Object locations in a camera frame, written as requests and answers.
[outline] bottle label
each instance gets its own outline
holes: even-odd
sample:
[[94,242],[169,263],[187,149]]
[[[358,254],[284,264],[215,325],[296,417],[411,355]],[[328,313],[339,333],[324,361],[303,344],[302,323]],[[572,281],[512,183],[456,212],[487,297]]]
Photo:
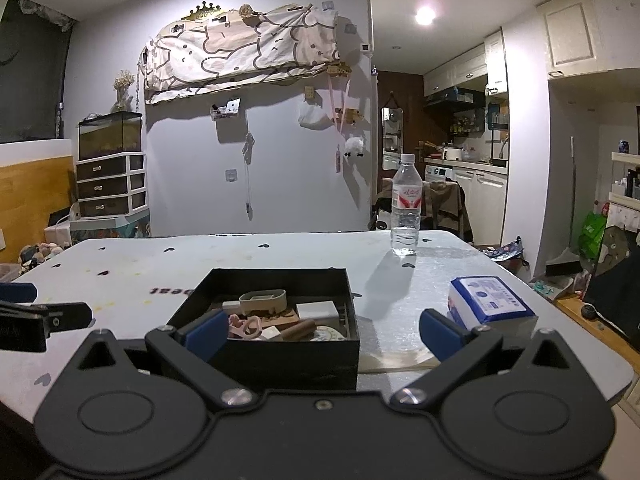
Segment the bottle label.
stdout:
[[393,203],[398,209],[420,209],[422,186],[394,185]]

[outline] blue gripper pad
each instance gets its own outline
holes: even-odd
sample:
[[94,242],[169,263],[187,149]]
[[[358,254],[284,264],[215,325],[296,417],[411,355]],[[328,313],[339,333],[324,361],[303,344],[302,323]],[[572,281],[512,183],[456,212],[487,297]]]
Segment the blue gripper pad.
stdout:
[[38,291],[33,283],[0,283],[0,301],[33,303]]
[[420,339],[440,362],[451,357],[471,338],[471,332],[456,325],[437,310],[420,314]]
[[182,346],[208,362],[226,343],[229,318],[223,310],[211,310],[183,327]]

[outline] cartoon print fabric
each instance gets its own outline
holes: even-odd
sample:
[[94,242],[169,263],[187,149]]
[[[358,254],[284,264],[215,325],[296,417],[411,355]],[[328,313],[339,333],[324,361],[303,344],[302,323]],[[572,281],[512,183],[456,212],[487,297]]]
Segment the cartoon print fabric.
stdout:
[[145,102],[314,76],[340,60],[337,16],[335,10],[288,5],[247,18],[230,10],[173,22],[140,56]]

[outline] water bottle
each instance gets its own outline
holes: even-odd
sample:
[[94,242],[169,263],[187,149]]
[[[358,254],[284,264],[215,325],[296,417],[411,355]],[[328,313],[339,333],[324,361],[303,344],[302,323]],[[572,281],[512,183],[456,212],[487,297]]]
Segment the water bottle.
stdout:
[[391,249],[398,256],[415,254],[420,235],[422,179],[414,163],[415,155],[403,153],[394,177]]

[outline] metal screw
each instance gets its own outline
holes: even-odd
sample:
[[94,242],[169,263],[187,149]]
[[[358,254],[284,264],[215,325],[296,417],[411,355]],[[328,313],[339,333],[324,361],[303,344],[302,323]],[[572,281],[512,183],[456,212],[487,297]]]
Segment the metal screw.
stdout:
[[427,394],[420,388],[404,388],[396,393],[400,404],[421,404],[427,399]]
[[254,400],[254,394],[244,388],[232,388],[222,392],[220,399],[227,406],[244,406]]
[[318,400],[315,406],[316,410],[320,410],[322,412],[324,410],[330,410],[334,404],[330,400]]

